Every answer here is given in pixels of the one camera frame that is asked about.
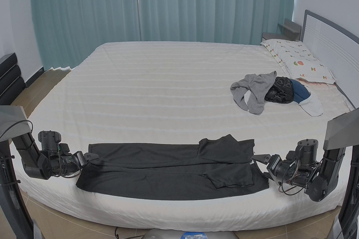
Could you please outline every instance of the white sock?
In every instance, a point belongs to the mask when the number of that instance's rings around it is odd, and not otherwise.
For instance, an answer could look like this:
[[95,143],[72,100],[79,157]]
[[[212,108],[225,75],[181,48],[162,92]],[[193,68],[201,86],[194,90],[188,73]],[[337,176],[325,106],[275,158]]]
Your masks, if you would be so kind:
[[323,106],[317,95],[313,93],[307,86],[305,86],[308,92],[311,94],[309,98],[301,101],[299,105],[311,116],[320,116],[323,114]]
[[244,95],[246,105],[248,105],[248,99],[249,99],[249,96],[251,95],[251,93],[252,92],[250,90],[248,90]]

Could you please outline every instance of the gray headboard frame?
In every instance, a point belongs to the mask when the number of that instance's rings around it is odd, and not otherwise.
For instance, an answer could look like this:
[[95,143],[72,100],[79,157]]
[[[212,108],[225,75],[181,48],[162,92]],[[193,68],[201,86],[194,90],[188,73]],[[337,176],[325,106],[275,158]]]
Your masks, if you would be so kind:
[[[344,34],[345,36],[347,36],[348,38],[352,39],[354,42],[356,42],[358,45],[359,45],[359,37],[357,37],[356,35],[354,35],[353,33],[349,32],[348,30],[344,29],[343,27],[339,26],[338,24],[335,24],[334,22],[316,14],[316,13],[313,13],[309,10],[305,10],[305,13],[304,13],[304,21],[303,21],[303,29],[302,29],[302,34],[300,36],[300,40],[303,42],[303,39],[304,39],[304,35],[305,35],[305,32],[306,32],[306,23],[307,23],[307,16],[311,16],[313,18],[316,18],[318,19],[319,21],[333,27],[335,30],[338,30],[339,32],[341,32],[342,34]],[[356,107],[352,101],[348,98],[348,96],[345,94],[345,92],[343,92],[343,90],[338,86],[337,83],[335,83],[335,85],[337,86],[338,90],[348,99],[348,101],[351,103],[351,105],[353,107]]]

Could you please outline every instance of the floral pillow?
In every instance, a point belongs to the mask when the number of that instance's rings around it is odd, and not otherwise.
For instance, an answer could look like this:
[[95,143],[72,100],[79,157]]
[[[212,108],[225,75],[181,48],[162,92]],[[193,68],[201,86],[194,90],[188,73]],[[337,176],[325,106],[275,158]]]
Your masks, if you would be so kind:
[[270,39],[261,43],[265,46],[290,79],[334,84],[330,70],[300,41]]

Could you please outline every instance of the white bed sheet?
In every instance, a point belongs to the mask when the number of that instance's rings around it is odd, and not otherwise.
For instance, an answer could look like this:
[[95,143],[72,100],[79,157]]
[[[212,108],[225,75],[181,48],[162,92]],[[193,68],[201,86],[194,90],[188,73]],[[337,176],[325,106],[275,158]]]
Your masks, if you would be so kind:
[[[29,119],[36,139],[41,130],[59,131],[72,152],[86,152],[88,144],[100,142],[196,144],[232,134],[237,140],[254,138],[256,154],[282,158],[299,140],[316,138],[320,160],[327,121],[349,111],[347,100],[333,85],[311,83],[323,104],[320,117],[309,116],[295,102],[266,102],[260,116],[241,110],[230,85],[246,74],[273,70],[284,76],[262,46],[107,43],[57,84]],[[16,155],[13,144],[11,152]],[[80,190],[76,179],[31,179],[19,156],[14,167],[30,196],[78,218],[128,228],[220,231],[268,228],[334,209],[343,201],[350,157],[348,148],[338,186],[322,202],[303,192],[281,194],[272,181],[255,194],[213,200],[124,198]]]

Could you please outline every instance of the black post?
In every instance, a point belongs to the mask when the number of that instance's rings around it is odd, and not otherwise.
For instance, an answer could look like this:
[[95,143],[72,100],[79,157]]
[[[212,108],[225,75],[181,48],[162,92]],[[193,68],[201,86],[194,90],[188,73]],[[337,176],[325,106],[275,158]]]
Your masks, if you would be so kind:
[[9,141],[0,142],[0,206],[18,239],[33,239],[34,225],[20,193]]
[[359,145],[353,146],[348,185],[343,206],[339,213],[339,223],[345,239],[357,238],[357,218],[359,215]]

